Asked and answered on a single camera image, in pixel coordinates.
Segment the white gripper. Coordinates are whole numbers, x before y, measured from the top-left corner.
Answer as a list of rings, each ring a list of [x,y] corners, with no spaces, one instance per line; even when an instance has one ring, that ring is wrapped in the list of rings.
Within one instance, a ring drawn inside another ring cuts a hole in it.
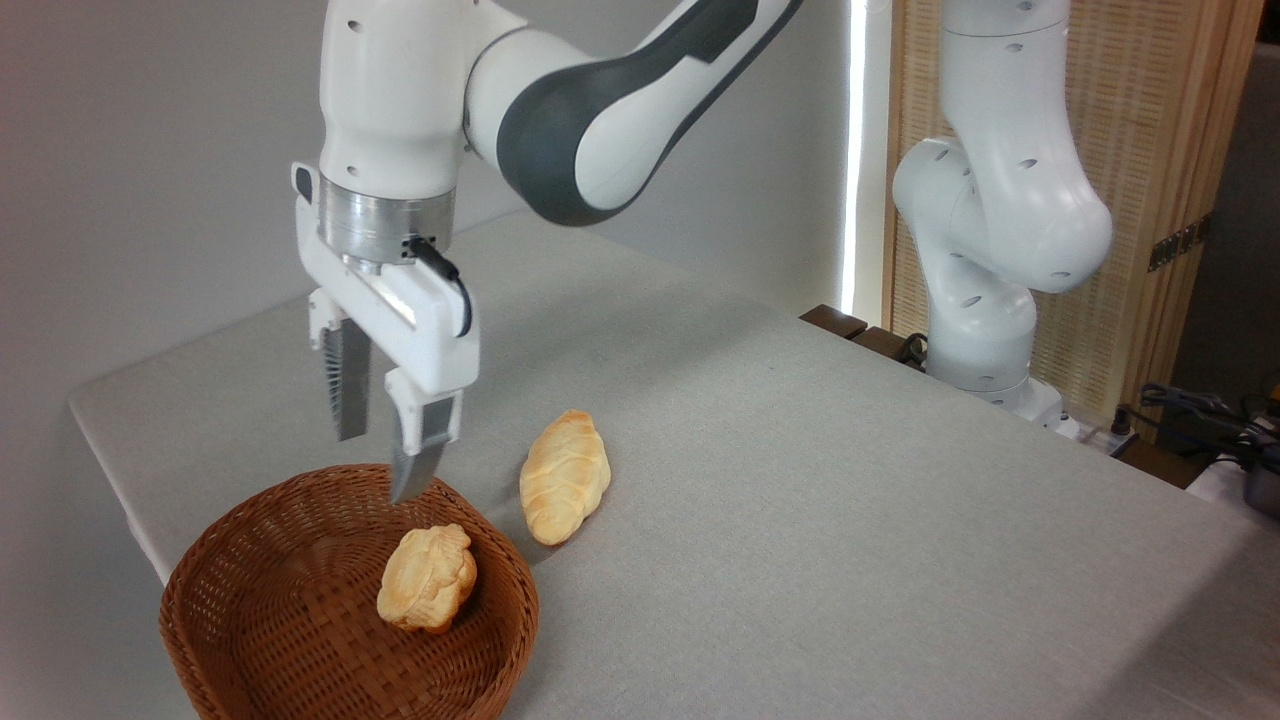
[[[385,374],[396,409],[390,502],[408,502],[431,484],[458,437],[461,389],[479,373],[479,328],[461,334],[463,295],[421,261],[385,263],[378,273],[344,261],[319,236],[320,173],[300,163],[292,170],[294,190],[311,192],[294,206],[297,243],[319,286],[308,296],[308,338],[323,354],[337,438],[367,432],[372,341],[398,366]]]

